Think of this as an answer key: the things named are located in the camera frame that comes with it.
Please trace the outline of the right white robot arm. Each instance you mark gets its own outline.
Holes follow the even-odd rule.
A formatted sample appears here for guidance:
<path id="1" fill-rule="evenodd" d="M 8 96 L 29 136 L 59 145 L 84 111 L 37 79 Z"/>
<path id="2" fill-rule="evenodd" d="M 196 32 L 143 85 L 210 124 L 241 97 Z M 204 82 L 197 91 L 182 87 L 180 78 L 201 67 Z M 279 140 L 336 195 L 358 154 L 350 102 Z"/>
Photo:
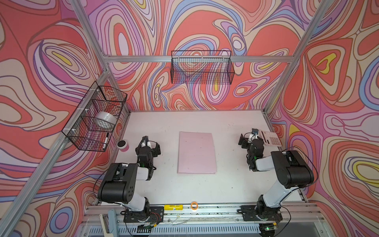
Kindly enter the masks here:
<path id="1" fill-rule="evenodd" d="M 274 170 L 277 180 L 265 194 L 261 195 L 253 210 L 258 219 L 266 220 L 278 214 L 281 203 L 295 190 L 314 183 L 314 173 L 298 151 L 272 151 L 264 156 L 264 140 L 258 130 L 241 134 L 238 144 L 247 150 L 246 161 L 253 172 Z"/>

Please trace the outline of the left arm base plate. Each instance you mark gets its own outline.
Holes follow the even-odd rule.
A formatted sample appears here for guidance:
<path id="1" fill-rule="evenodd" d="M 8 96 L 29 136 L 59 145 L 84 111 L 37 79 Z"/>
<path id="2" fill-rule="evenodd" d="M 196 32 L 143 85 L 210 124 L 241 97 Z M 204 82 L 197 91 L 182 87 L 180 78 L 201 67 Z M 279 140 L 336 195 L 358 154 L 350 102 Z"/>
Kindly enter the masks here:
<path id="1" fill-rule="evenodd" d="M 120 215 L 125 223 L 159 224 L 164 220 L 164 206 L 152 206 L 141 212 L 125 209 Z"/>

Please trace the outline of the pink tape roll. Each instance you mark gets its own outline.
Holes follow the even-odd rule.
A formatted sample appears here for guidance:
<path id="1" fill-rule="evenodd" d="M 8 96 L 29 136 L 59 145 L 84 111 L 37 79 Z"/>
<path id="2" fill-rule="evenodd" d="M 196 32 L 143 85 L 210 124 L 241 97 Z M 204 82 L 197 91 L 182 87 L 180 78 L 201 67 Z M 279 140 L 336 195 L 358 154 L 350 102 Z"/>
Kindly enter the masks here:
<path id="1" fill-rule="evenodd" d="M 129 149 L 129 144 L 128 144 L 127 141 L 125 141 L 125 140 L 120 140 L 120 141 L 118 141 L 118 143 L 117 143 L 117 148 L 118 148 L 121 152 L 126 152 L 126 151 L 128 151 L 128 149 Z"/>

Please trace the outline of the yellow label strip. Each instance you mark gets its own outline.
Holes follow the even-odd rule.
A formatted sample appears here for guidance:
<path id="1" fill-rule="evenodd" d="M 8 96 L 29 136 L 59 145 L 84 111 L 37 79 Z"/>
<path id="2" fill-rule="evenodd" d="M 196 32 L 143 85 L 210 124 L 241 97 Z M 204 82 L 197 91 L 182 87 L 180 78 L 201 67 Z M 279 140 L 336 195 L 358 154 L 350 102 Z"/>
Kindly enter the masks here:
<path id="1" fill-rule="evenodd" d="M 167 204 L 164 206 L 164 210 L 182 210 L 183 206 L 181 204 Z"/>

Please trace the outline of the black marker pen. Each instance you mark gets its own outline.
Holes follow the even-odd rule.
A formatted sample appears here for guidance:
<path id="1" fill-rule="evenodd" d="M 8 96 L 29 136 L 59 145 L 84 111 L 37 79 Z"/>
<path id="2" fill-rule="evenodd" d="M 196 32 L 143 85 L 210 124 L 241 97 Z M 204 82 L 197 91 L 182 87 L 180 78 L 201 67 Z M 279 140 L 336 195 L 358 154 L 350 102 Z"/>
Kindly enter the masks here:
<path id="1" fill-rule="evenodd" d="M 108 141 L 109 141 L 109 133 L 107 133 L 106 136 L 105 136 L 105 140 L 104 140 L 103 148 L 102 148 L 103 151 L 106 150 L 106 147 L 107 147 L 107 145 L 108 145 Z"/>

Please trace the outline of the white tape roll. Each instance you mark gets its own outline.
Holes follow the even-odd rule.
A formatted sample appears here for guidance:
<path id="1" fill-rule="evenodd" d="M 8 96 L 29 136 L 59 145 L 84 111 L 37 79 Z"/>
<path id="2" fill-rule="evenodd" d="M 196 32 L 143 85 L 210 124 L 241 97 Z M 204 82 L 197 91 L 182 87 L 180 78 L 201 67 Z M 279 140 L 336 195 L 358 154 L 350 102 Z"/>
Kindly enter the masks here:
<path id="1" fill-rule="evenodd" d="M 108 112 L 101 111 L 96 115 L 97 119 L 103 120 L 105 122 L 109 122 L 111 124 L 116 124 L 116 117 Z"/>

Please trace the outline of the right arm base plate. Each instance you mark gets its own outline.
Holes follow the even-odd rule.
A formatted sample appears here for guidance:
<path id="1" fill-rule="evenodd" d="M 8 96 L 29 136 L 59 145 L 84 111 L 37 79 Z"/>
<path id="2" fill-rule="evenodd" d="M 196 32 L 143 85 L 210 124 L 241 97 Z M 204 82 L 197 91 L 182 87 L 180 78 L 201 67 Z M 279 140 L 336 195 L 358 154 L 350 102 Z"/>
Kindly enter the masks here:
<path id="1" fill-rule="evenodd" d="M 242 215 L 243 221 L 280 222 L 283 220 L 280 208 L 242 205 L 237 212 Z"/>

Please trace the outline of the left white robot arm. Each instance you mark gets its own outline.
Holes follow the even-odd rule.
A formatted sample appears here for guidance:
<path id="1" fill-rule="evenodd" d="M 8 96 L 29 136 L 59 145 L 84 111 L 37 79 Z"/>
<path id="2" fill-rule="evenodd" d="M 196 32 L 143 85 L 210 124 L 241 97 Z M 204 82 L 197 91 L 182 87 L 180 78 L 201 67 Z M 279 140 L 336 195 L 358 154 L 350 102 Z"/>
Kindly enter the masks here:
<path id="1" fill-rule="evenodd" d="M 150 214 L 149 200 L 135 192 L 136 182 L 152 179 L 157 169 L 154 166 L 154 158 L 161 155 L 160 144 L 144 136 L 135 152 L 136 163 L 110 165 L 97 191 L 97 198 L 101 202 L 122 205 L 128 211 L 148 215 Z"/>

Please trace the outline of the pink file folder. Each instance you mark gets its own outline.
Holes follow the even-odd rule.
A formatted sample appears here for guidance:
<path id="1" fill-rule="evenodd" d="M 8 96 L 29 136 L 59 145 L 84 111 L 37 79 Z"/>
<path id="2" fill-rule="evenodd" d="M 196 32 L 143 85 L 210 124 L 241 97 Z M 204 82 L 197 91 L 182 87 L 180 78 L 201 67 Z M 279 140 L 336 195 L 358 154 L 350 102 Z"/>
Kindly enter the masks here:
<path id="1" fill-rule="evenodd" d="M 211 133 L 180 132 L 178 174 L 215 174 L 215 146 Z"/>

